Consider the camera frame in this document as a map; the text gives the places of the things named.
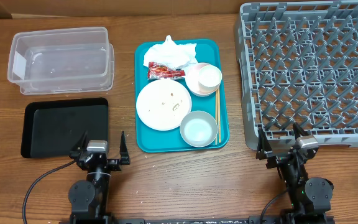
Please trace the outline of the white napkin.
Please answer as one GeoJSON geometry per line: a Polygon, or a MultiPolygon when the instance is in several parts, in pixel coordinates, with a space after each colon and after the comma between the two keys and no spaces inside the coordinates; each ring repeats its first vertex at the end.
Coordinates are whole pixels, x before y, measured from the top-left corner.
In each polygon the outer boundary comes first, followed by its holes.
{"type": "Polygon", "coordinates": [[[196,43],[176,44],[168,35],[162,44],[155,44],[146,51],[143,66],[148,67],[150,62],[155,62],[171,69],[182,69],[196,64],[196,46],[196,43]]]}

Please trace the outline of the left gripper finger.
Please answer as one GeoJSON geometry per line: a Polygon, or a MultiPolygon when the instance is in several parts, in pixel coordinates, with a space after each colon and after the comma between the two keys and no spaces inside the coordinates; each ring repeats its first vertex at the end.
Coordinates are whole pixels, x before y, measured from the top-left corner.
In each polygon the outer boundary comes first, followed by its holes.
{"type": "Polygon", "coordinates": [[[120,141],[120,157],[122,161],[129,160],[129,153],[126,146],[126,135],[124,131],[121,133],[121,141],[120,141]]]}
{"type": "Polygon", "coordinates": [[[80,152],[86,149],[88,144],[88,132],[85,131],[82,136],[80,137],[79,141],[75,143],[73,148],[71,149],[74,152],[80,152]]]}

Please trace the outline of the pink bowl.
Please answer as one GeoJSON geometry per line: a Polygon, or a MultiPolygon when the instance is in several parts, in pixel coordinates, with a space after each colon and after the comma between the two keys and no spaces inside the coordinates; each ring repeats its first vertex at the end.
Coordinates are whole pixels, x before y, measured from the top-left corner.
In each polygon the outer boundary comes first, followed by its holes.
{"type": "Polygon", "coordinates": [[[197,63],[190,67],[188,71],[186,71],[185,75],[185,83],[189,90],[196,96],[206,97],[211,95],[214,91],[211,92],[202,92],[198,83],[199,71],[204,66],[211,65],[208,63],[197,63]]]}

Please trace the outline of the white cup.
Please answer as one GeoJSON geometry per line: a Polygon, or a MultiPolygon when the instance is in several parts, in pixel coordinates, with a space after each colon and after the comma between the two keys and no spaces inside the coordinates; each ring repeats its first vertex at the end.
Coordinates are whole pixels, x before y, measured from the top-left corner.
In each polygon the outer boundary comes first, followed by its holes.
{"type": "Polygon", "coordinates": [[[202,92],[216,90],[222,81],[222,72],[218,67],[207,65],[200,69],[198,83],[202,92]]]}

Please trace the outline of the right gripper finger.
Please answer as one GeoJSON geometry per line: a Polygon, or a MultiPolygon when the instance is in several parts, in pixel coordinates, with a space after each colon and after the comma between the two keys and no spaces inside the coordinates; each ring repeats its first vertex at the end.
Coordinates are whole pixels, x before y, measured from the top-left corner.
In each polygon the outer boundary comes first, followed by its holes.
{"type": "Polygon", "coordinates": [[[295,139],[308,135],[308,133],[298,123],[293,123],[293,134],[295,139]]]}
{"type": "Polygon", "coordinates": [[[257,153],[272,153],[272,148],[270,146],[269,140],[262,128],[258,129],[258,146],[257,153]]]}

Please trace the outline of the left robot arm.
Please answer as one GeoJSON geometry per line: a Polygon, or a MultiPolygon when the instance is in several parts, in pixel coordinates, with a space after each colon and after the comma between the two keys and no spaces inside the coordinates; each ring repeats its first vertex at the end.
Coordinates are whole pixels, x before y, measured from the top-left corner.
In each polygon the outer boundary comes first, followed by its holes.
{"type": "Polygon", "coordinates": [[[131,163],[124,133],[121,133],[120,158],[110,159],[108,152],[107,141],[90,140],[87,133],[83,133],[70,151],[70,158],[87,172],[85,180],[75,182],[69,189],[70,223],[117,223],[106,207],[111,173],[131,163]]]}

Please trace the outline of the red snack wrapper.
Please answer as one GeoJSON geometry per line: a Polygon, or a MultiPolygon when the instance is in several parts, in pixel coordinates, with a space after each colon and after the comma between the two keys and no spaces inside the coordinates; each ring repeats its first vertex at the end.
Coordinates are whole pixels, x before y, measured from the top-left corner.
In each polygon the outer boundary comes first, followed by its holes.
{"type": "Polygon", "coordinates": [[[166,65],[157,62],[149,62],[147,73],[148,80],[170,79],[178,80],[185,77],[185,71],[180,69],[171,69],[166,65]]]}

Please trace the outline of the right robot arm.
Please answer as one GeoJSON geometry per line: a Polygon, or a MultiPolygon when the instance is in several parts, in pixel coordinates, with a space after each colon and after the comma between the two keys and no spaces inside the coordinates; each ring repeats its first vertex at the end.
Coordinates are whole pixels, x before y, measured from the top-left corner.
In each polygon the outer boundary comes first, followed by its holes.
{"type": "Polygon", "coordinates": [[[321,177],[308,177],[305,164],[315,157],[319,145],[299,124],[293,124],[295,143],[288,152],[274,153],[263,129],[258,130],[259,140],[256,158],[266,160],[268,169],[276,168],[285,183],[285,190],[271,199],[262,210],[259,222],[265,223],[269,206],[282,195],[288,194],[291,208],[280,212],[280,223],[334,223],[326,212],[331,209],[333,183],[321,177]]]}

